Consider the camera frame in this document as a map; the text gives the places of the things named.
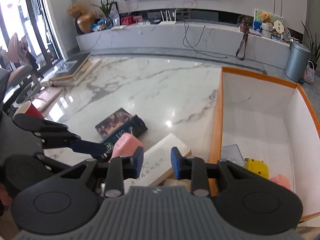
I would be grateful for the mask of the brown patterned card box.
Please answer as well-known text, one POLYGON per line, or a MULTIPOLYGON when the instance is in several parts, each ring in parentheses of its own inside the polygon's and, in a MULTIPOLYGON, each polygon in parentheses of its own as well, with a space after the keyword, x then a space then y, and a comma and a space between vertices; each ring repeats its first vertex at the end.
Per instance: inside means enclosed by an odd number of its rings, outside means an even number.
POLYGON ((109 117, 101 121, 95 126, 98 134, 103 138, 107 138, 116 129, 122 126, 125 122, 129 121, 133 117, 132 114, 127 112, 125 109, 120 108, 111 114, 109 117))

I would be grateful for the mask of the pink notebook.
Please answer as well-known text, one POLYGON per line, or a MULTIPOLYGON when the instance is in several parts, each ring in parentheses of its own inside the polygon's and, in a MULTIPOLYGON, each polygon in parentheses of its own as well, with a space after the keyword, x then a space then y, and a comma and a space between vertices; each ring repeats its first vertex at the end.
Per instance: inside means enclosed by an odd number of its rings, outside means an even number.
POLYGON ((31 101, 39 112, 43 112, 62 92, 61 87, 47 87, 31 101))

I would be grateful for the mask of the long white glasses box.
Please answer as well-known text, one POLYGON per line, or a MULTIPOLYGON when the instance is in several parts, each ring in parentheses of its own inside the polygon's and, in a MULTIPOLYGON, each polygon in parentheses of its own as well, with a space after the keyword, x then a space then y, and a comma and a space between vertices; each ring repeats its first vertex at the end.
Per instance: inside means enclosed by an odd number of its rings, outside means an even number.
POLYGON ((131 186, 157 186, 172 175, 171 149, 177 147, 183 157, 191 155, 191 149, 170 133, 144 153, 144 161, 137 179, 124 181, 125 193, 131 186))

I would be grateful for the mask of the woven pastel basket bag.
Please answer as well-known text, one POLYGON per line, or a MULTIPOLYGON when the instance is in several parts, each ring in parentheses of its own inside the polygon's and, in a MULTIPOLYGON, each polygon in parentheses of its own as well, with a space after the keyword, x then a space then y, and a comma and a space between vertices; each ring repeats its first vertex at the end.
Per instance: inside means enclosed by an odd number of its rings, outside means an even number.
POLYGON ((314 65, 311 61, 308 61, 303 79, 306 83, 312 84, 314 82, 314 75, 314 65))

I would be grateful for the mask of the green picture board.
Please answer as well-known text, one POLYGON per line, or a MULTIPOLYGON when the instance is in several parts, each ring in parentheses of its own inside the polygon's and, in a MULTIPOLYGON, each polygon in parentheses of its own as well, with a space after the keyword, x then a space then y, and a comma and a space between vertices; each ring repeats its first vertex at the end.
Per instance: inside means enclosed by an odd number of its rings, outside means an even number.
MULTIPOLYGON (((262 11, 262 10, 259 10, 259 9, 255 9, 254 10, 254 20, 253 20, 253 30, 255 31, 258 31, 259 33, 261 33, 261 14, 265 12, 265 11, 262 11)), ((274 21, 276 20, 280 20, 282 23, 284 23, 284 18, 281 17, 281 16, 277 16, 277 15, 274 15, 274 14, 270 14, 270 18, 271 18, 271 23, 273 24, 274 21)))

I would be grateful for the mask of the pink rounded box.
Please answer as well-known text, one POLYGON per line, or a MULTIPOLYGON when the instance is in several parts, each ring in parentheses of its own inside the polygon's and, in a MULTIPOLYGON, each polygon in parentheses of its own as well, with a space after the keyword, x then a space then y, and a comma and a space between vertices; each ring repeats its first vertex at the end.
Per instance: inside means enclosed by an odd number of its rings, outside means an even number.
POLYGON ((115 157, 131 156, 138 147, 144 148, 143 143, 134 135, 130 133, 124 133, 114 145, 112 156, 109 161, 115 157))

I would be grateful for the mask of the orange storage box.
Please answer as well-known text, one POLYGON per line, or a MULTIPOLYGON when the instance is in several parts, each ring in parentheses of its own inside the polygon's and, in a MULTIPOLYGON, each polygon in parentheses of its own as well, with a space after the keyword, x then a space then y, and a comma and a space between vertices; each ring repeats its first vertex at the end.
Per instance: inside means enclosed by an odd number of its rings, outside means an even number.
POLYGON ((303 88, 277 77, 222 67, 209 162, 223 146, 285 176, 303 203, 302 221, 319 216, 319 121, 303 88))

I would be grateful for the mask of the teddy bear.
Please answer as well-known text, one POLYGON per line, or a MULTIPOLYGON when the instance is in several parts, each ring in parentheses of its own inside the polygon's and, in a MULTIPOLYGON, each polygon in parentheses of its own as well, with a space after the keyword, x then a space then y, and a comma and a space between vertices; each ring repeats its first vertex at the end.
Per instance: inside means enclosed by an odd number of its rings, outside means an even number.
POLYGON ((273 31, 273 24, 271 23, 270 14, 267 12, 263 12, 261 14, 261 34, 263 37, 271 38, 271 34, 273 31))

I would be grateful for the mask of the yellow tape measure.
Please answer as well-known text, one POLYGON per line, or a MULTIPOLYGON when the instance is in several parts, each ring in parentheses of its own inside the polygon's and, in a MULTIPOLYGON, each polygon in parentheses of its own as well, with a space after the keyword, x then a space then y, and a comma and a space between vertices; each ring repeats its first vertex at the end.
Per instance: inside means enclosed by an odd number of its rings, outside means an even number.
POLYGON ((265 179, 269 179, 269 169, 263 161, 245 158, 245 169, 265 179))

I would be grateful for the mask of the grey pedal trash bin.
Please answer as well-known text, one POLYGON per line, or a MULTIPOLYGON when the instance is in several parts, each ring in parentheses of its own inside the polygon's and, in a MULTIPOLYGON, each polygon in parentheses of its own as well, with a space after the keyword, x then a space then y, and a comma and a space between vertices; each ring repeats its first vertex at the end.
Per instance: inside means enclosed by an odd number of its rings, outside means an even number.
POLYGON ((285 68, 285 75, 294 82, 303 79, 311 51, 296 41, 290 43, 290 54, 285 68))

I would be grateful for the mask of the stack of books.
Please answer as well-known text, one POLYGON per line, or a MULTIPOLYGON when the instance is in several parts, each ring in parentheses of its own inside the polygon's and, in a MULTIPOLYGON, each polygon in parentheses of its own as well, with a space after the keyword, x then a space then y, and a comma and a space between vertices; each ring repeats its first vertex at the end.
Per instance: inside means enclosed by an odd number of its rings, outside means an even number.
POLYGON ((40 82, 42 87, 76 87, 101 64, 101 58, 90 53, 70 56, 57 63, 40 82))

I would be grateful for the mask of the white wifi router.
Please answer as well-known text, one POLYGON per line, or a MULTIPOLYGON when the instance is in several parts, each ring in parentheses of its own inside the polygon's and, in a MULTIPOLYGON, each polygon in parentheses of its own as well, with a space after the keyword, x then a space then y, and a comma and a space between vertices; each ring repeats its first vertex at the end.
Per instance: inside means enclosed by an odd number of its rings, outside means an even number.
POLYGON ((176 16, 172 16, 170 10, 160 11, 161 13, 161 21, 159 25, 175 25, 177 23, 176 16))

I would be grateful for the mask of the floor potted plant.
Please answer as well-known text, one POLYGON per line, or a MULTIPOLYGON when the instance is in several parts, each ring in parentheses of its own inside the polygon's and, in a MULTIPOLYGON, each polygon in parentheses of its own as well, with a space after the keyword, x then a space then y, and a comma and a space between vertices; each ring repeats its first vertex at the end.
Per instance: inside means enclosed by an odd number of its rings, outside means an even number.
POLYGON ((304 44, 310 50, 309 60, 313 63, 314 70, 317 69, 317 62, 319 60, 319 38, 316 33, 312 33, 308 25, 302 22, 304 27, 304 44))

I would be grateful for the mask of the green plant in glass vase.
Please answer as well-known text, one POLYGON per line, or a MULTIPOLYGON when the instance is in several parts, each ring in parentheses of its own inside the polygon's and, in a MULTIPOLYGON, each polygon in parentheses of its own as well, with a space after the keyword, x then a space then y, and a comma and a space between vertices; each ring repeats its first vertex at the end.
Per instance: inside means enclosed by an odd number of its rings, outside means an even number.
POLYGON ((111 29, 113 27, 113 21, 110 18, 110 12, 112 9, 112 5, 115 3, 114 0, 100 0, 100 4, 96 5, 92 3, 92 6, 99 8, 100 11, 103 13, 105 16, 105 24, 106 24, 106 29, 111 29))

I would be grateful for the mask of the dark shampoo bottle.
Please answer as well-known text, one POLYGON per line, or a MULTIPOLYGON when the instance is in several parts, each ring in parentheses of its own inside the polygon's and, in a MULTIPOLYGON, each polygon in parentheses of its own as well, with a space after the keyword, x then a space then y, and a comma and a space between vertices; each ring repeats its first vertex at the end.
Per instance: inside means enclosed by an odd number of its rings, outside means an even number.
POLYGON ((148 128, 144 121, 139 116, 135 115, 131 119, 120 125, 119 128, 116 128, 114 131, 112 131, 111 134, 107 135, 107 137, 100 143, 106 147, 106 153, 111 154, 116 142, 123 134, 130 133, 131 135, 134 135, 138 138, 147 130, 148 128))

